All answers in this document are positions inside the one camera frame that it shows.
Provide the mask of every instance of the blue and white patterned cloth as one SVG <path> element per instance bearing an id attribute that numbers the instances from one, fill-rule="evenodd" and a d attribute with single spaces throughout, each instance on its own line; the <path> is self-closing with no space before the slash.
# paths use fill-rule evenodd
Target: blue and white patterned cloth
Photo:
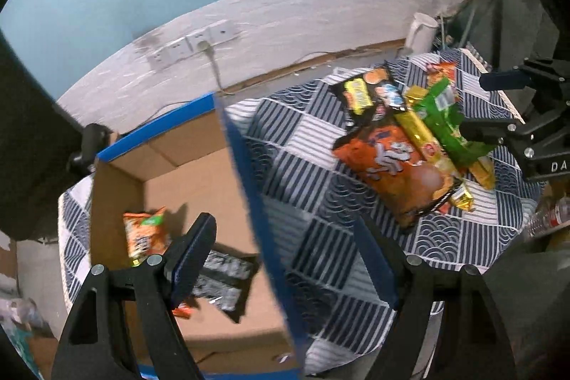
<path id="1" fill-rule="evenodd" d="M 520 118 L 503 93 L 479 86 L 485 67 L 466 49 L 421 54 L 391 63 L 398 87 L 426 87 L 425 66 L 452 60 L 465 116 Z M 246 99 L 226 108 L 250 150 L 286 280 L 312 338 L 306 373 L 317 373 L 381 346 L 393 319 L 380 301 L 352 238 L 356 215 L 368 215 L 406 253 L 431 266 L 459 269 L 465 263 L 485 271 L 521 231 L 534 211 L 542 185 L 522 181 L 521 171 L 503 147 L 491 153 L 497 186 L 486 191 L 471 176 L 473 212 L 452 207 L 431 213 L 404 235 L 369 186 L 331 154 L 346 134 L 340 101 L 329 85 L 366 69 L 335 74 L 268 97 Z M 432 313 L 441 311 L 435 303 Z"/>
<path id="2" fill-rule="evenodd" d="M 63 299 L 69 311 L 90 266 L 89 222 L 93 175 L 87 176 L 59 197 L 58 242 Z"/>

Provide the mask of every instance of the green snack bag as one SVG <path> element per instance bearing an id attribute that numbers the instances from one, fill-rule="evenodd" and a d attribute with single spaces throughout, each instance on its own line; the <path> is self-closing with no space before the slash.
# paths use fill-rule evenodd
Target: green snack bag
<path id="1" fill-rule="evenodd" d="M 482 142 L 468 141 L 461 136 L 460 124 L 465 117 L 455 102 L 455 92 L 446 77 L 431 86 L 426 96 L 413 108 L 458 168 L 468 168 L 480 156 L 487 155 L 495 148 Z"/>

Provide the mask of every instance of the snack wrapper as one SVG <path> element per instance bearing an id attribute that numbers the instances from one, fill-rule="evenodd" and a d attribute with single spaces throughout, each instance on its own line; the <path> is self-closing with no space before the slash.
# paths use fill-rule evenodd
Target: snack wrapper
<path id="1" fill-rule="evenodd" d="M 331 90 L 343 103 L 348 113 L 347 120 L 357 127 L 384 118 L 387 108 L 406 110 L 404 99 L 390 79 L 386 66 L 370 69 L 334 84 Z"/>
<path id="2" fill-rule="evenodd" d="M 428 95 L 428 90 L 421 88 L 420 86 L 413 85 L 404 94 L 404 100 L 408 105 L 408 108 L 413 109 L 415 104 L 420 103 L 424 100 L 424 97 Z"/>
<path id="3" fill-rule="evenodd" d="M 378 192 L 402 229 L 451 194 L 452 176 L 425 162 L 395 122 L 343 136 L 332 152 Z"/>
<path id="4" fill-rule="evenodd" d="M 193 309 L 186 302 L 181 302 L 178 308 L 172 310 L 172 315 L 175 317 L 180 317 L 181 319 L 189 319 L 192 317 Z"/>
<path id="5" fill-rule="evenodd" d="M 129 258 L 133 266 L 138 266 L 150 255 L 163 254 L 170 239 L 162 226 L 166 208 L 162 207 L 155 214 L 125 213 L 126 243 Z"/>
<path id="6" fill-rule="evenodd" d="M 455 62 L 440 62 L 440 63 L 428 63 L 426 65 L 427 73 L 427 86 L 431 88 L 434 84 L 440 82 L 442 78 L 449 79 L 449 84 L 455 95 L 455 100 L 458 100 L 457 87 L 455 85 L 455 67 L 457 64 Z"/>
<path id="7" fill-rule="evenodd" d="M 192 290 L 197 298 L 206 298 L 239 323 L 252 279 L 259 264 L 256 256 L 238 258 L 228 253 L 211 250 Z"/>
<path id="8" fill-rule="evenodd" d="M 412 99 L 415 95 L 410 88 Z M 467 168 L 480 156 L 493 150 L 492 145 L 482 142 L 467 141 L 461 136 L 459 126 L 464 119 L 459 105 L 455 103 L 455 95 L 450 81 L 442 77 L 428 89 L 426 95 L 413 105 L 415 113 L 424 121 L 435 137 L 443 145 L 447 155 L 458 168 Z"/>
<path id="9" fill-rule="evenodd" d="M 481 156 L 469 167 L 469 171 L 486 190 L 495 188 L 495 170 L 493 161 L 488 156 Z"/>
<path id="10" fill-rule="evenodd" d="M 394 118 L 428 163 L 434 165 L 445 175 L 461 179 L 451 159 L 418 115 L 408 110 L 395 114 Z M 474 198 L 464 182 L 461 182 L 461 185 L 451 194 L 450 202 L 465 211 L 473 209 Z"/>

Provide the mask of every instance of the metal screw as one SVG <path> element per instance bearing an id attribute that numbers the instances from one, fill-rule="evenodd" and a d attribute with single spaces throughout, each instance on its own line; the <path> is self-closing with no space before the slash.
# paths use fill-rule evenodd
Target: metal screw
<path id="1" fill-rule="evenodd" d="M 96 264 L 95 266 L 93 266 L 91 268 L 91 273 L 94 276 L 98 276 L 99 274 L 101 274 L 101 272 L 103 272 L 105 270 L 105 266 L 102 264 Z"/>
<path id="2" fill-rule="evenodd" d="M 422 263 L 422 259 L 418 255 L 408 255 L 406 261 L 412 266 L 419 266 Z"/>
<path id="3" fill-rule="evenodd" d="M 477 269 L 474 265 L 472 264 L 467 264 L 463 267 L 465 269 L 465 272 L 467 274 L 469 274 L 470 276 L 476 276 L 479 273 L 479 269 Z"/>
<path id="4" fill-rule="evenodd" d="M 150 265 L 150 266 L 156 266 L 157 264 L 160 264 L 162 262 L 162 257 L 160 255 L 150 255 L 147 259 L 146 262 Z"/>

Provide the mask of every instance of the power outlet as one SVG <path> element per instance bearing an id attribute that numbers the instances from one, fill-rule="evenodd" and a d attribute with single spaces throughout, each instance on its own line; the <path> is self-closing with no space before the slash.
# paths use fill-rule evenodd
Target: power outlet
<path id="1" fill-rule="evenodd" d="M 150 69 L 154 71 L 168 68 L 173 63 L 168 50 L 164 47 L 147 55 L 146 60 L 150 65 Z"/>
<path id="2" fill-rule="evenodd" d="M 185 58 L 190 57 L 193 53 L 190 44 L 188 44 L 184 37 L 166 44 L 164 48 L 168 51 L 168 55 L 172 60 L 172 63 L 175 63 L 178 60 L 184 60 Z"/>
<path id="3" fill-rule="evenodd" d="M 203 44 L 201 44 L 204 41 L 210 45 L 213 45 L 212 36 L 210 35 L 210 28 L 208 26 L 206 28 L 193 31 L 186 36 L 186 40 L 188 41 L 188 44 L 190 44 L 190 47 L 194 53 L 202 52 L 204 50 Z"/>
<path id="4" fill-rule="evenodd" d="M 212 44 L 229 41 L 238 35 L 237 28 L 232 20 L 221 20 L 208 26 Z"/>

